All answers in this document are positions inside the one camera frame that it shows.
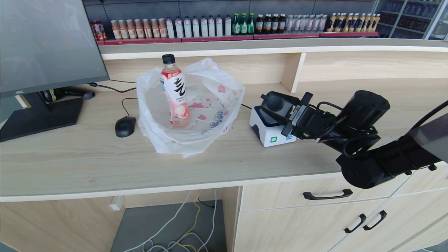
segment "cabinet drawer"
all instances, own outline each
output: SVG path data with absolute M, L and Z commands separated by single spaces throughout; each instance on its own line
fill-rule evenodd
M 435 164 L 437 170 L 421 169 L 414 171 L 408 180 L 394 193 L 403 195 L 421 191 L 429 191 L 448 187 L 448 164 L 439 162 Z
M 407 176 L 403 174 L 374 188 L 361 189 L 350 185 L 342 173 L 328 174 L 328 176 L 330 177 L 244 186 L 241 211 L 388 197 L 407 179 Z M 344 194 L 343 190 L 346 189 L 351 190 L 352 194 L 337 199 L 308 200 L 303 195 L 304 192 L 310 192 L 315 197 L 341 196 Z

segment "monitor screen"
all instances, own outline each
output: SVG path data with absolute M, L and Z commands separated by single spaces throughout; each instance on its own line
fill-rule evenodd
M 82 0 L 0 1 L 0 94 L 108 80 Z

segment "computer monitor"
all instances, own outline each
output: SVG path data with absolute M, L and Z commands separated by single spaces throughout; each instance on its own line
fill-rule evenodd
M 0 1 L 0 98 L 23 95 L 0 142 L 76 124 L 82 98 L 46 104 L 39 91 L 109 80 L 81 0 Z

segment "pegboard wall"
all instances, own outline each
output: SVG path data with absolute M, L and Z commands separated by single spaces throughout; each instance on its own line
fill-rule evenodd
M 99 19 L 109 38 L 111 20 L 161 18 L 234 13 L 331 14 L 332 12 L 369 13 L 374 0 L 83 0 L 89 20 Z

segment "green bottle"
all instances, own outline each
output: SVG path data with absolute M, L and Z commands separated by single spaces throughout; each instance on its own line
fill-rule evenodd
M 241 13 L 241 34 L 247 33 L 247 18 L 246 13 Z
M 240 34 L 240 14 L 235 13 L 232 24 L 232 31 L 234 35 Z
M 255 25 L 254 25 L 254 14 L 249 13 L 249 24 L 247 25 L 247 33 L 254 34 Z

